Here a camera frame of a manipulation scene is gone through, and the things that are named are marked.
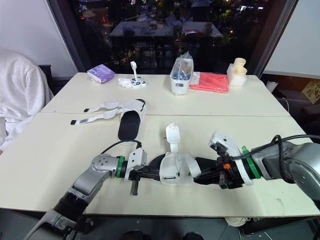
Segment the black slipper insole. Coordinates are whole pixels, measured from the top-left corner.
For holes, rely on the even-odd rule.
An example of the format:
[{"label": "black slipper insole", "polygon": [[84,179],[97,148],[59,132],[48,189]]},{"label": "black slipper insole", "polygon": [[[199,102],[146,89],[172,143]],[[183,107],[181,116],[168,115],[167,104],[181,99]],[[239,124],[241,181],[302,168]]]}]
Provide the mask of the black slipper insole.
[{"label": "black slipper insole", "polygon": [[122,140],[134,140],[139,132],[140,117],[136,111],[127,111],[123,114],[119,131],[118,138]]}]

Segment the white wall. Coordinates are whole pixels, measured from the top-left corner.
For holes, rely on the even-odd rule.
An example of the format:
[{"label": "white wall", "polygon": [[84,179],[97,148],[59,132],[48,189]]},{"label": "white wall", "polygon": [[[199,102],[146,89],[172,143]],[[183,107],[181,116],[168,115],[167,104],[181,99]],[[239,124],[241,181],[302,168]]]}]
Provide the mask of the white wall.
[{"label": "white wall", "polygon": [[52,77],[77,72],[46,0],[0,0],[0,46],[50,64]]},{"label": "white wall", "polygon": [[320,0],[299,0],[265,74],[320,79]]}]

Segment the black cable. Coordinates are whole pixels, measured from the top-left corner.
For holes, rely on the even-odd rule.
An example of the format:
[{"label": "black cable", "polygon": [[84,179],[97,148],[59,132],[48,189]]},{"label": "black cable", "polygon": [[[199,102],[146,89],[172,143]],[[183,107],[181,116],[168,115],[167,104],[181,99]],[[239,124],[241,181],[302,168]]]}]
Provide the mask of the black cable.
[{"label": "black cable", "polygon": [[122,140],[122,141],[118,141],[114,144],[112,144],[111,146],[107,147],[103,152],[101,152],[100,154],[104,154],[106,151],[108,151],[109,149],[113,148],[115,145],[118,145],[120,143],[124,143],[124,142],[132,142],[132,143],[137,143],[136,144],[136,148],[141,148],[142,146],[142,143],[140,141],[137,141],[137,140]]},{"label": "black cable", "polygon": [[71,240],[75,240],[76,239],[76,236],[77,236],[78,231],[79,231],[79,225],[80,225],[81,218],[82,217],[79,216],[78,221],[76,222],[76,225],[75,225],[74,232],[73,232],[73,235],[71,237]]},{"label": "black cable", "polygon": [[294,184],[295,182],[292,179],[287,178],[285,173],[285,160],[284,160],[284,152],[283,152],[283,140],[280,135],[275,135],[272,139],[272,142],[276,142],[279,146],[279,171],[282,179],[288,184]]},{"label": "black cable", "polygon": [[[294,135],[294,136],[288,136],[288,137],[282,138],[282,141],[284,142],[284,141],[288,141],[288,140],[292,140],[292,139],[302,139],[302,138],[320,139],[320,135],[312,135],[312,134]],[[239,156],[232,156],[231,159],[232,160],[245,159],[245,158],[251,157],[253,154],[256,154],[256,153],[258,153],[264,149],[267,149],[273,145],[276,145],[276,144],[278,144],[278,141],[273,141],[273,142],[267,143],[265,145],[262,145],[262,146],[254,149],[251,152],[248,152],[246,154],[242,154]]]},{"label": "black cable", "polygon": [[292,179],[287,178],[286,173],[285,173],[285,167],[284,167],[284,153],[283,153],[283,142],[284,141],[288,141],[288,140],[292,140],[292,139],[301,139],[301,138],[311,138],[311,139],[320,139],[320,135],[311,135],[311,134],[301,134],[301,135],[294,135],[294,136],[288,136],[285,138],[281,138],[280,135],[275,135],[274,138],[272,139],[272,141],[268,144],[265,144],[263,146],[260,146],[254,150],[252,150],[249,153],[240,155],[240,156],[233,156],[231,157],[232,160],[236,160],[236,159],[245,159],[248,158],[250,156],[252,156],[255,153],[258,153],[266,148],[269,148],[273,145],[278,144],[279,147],[279,171],[280,171],[280,175],[282,177],[282,179],[287,182],[288,184],[294,184],[295,182]]}]

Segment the pink towel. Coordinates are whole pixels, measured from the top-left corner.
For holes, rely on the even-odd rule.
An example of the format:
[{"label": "pink towel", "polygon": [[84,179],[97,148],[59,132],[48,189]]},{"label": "pink towel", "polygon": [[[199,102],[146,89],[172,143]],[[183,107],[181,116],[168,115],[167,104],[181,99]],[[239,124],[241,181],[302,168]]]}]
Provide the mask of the pink towel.
[{"label": "pink towel", "polygon": [[199,84],[190,85],[191,89],[211,91],[218,93],[227,93],[229,84],[227,75],[201,72]]}]

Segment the glass window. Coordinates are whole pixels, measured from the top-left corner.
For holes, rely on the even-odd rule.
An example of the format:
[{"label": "glass window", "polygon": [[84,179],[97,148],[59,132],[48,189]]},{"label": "glass window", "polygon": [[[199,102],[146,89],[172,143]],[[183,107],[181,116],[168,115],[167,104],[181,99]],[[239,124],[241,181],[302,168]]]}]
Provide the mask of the glass window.
[{"label": "glass window", "polygon": [[93,66],[169,74],[187,51],[199,72],[250,60],[273,0],[70,0]]}]

